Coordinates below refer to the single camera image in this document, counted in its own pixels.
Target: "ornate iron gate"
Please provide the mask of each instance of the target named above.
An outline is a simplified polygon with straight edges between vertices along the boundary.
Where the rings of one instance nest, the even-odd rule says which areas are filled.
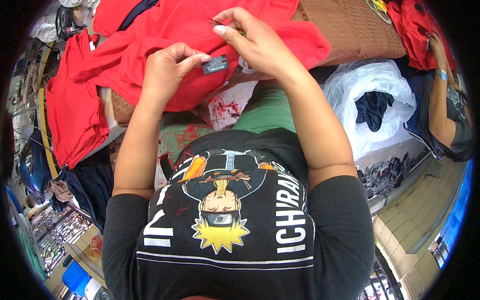
[[[386,259],[375,247],[375,261],[369,285],[365,287],[358,300],[404,300],[400,283],[390,270]]]
[[[92,223],[75,209],[68,206],[61,213],[57,213],[48,205],[40,211],[32,221],[32,230],[35,241],[45,262],[47,276],[68,253],[64,243],[75,243],[86,232]]]

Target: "brown cushion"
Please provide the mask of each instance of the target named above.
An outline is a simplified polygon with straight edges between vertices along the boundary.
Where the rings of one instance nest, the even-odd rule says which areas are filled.
[[[394,26],[382,21],[365,0],[300,0],[292,20],[314,23],[332,46],[319,66],[406,54]]]

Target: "folded red shirt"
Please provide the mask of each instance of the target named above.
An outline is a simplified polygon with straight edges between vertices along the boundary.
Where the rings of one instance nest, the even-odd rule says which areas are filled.
[[[270,24],[307,69],[325,59],[330,44],[316,26],[309,22],[288,21],[297,5],[298,0],[161,0],[139,15],[127,30],[112,34],[81,63],[71,78],[79,83],[88,81],[110,87],[136,105],[142,90],[146,59],[155,51],[185,42],[212,57],[226,55],[228,69],[209,75],[204,75],[202,69],[191,71],[165,107],[165,111],[189,110],[221,88],[238,65],[238,53],[206,22],[208,17],[225,9],[242,6]],[[97,26],[105,27],[102,23],[107,20],[95,22]]]
[[[53,154],[58,164],[70,168],[100,146],[108,136],[103,104],[91,82],[76,83],[68,76],[90,56],[90,36],[84,29],[67,41],[58,73],[47,85],[47,119]]]
[[[388,15],[410,57],[409,65],[418,70],[431,70],[437,67],[433,51],[427,51],[427,33],[434,32],[435,28],[444,43],[448,64],[455,70],[455,61],[447,40],[434,17],[427,12],[422,3],[421,0],[404,0],[401,5],[394,1],[387,4]]]

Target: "scissors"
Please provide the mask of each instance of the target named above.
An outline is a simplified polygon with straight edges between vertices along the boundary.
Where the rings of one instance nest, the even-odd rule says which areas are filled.
[[[225,25],[219,21],[215,21],[214,19],[210,19],[210,18],[207,18],[209,21],[206,21],[207,23],[213,25],[213,26],[218,26],[218,25],[223,25],[223,26],[226,26],[226,27],[230,27],[228,25]],[[243,31],[240,31],[240,30],[237,30],[244,38],[247,38],[247,35],[243,32]]]

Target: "hand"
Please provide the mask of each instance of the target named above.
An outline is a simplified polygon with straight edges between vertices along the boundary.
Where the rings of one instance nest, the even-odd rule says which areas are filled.
[[[305,69],[276,32],[244,8],[231,8],[214,18],[219,22],[226,19],[232,19],[228,27],[215,26],[214,32],[232,45],[255,70],[280,80],[285,73],[296,68]],[[245,32],[246,37],[237,30]]]
[[[448,60],[445,53],[444,43],[440,38],[438,30],[435,29],[435,31],[436,33],[432,32],[431,37],[429,38],[430,47],[432,48],[435,60],[437,61],[437,67],[446,71],[446,64],[448,63]]]
[[[190,48],[185,43],[176,43],[151,54],[147,58],[141,99],[146,99],[155,108],[163,109],[177,91],[182,78],[195,66],[209,61],[211,57]]]

